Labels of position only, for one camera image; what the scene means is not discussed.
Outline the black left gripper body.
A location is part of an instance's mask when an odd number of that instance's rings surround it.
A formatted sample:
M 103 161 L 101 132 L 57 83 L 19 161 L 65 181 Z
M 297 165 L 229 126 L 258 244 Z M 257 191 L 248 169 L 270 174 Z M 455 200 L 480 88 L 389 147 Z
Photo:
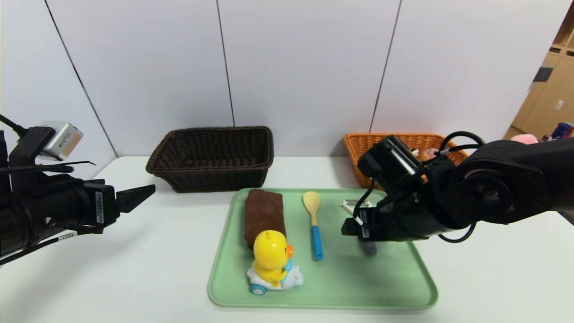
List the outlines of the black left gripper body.
M 89 180 L 74 188 L 51 194 L 43 212 L 47 228 L 75 231 L 78 234 L 102 234 L 116 222 L 115 190 L 103 179 Z

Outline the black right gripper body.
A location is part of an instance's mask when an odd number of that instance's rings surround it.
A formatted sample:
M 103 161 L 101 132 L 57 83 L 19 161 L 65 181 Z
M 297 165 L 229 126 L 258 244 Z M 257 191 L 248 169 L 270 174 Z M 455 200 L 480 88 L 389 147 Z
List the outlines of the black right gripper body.
M 391 211 L 377 207 L 362 207 L 357 219 L 361 220 L 361 241 L 373 243 L 392 241 L 389 234 Z

